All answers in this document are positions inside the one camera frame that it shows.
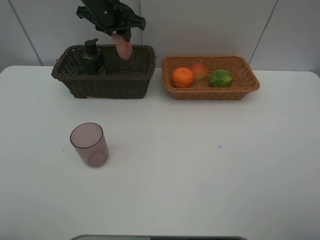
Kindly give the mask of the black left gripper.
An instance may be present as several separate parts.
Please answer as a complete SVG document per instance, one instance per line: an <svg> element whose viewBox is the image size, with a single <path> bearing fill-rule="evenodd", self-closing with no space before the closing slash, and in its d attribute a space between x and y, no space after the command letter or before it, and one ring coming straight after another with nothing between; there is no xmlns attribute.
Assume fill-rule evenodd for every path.
<svg viewBox="0 0 320 240"><path fill-rule="evenodd" d="M121 32L120 35L125 41L130 42L132 28L144 30L146 27L145 18L135 14L128 5L119 0L83 0L82 3L84 6L77 7L76 15L110 37L117 31Z"/></svg>

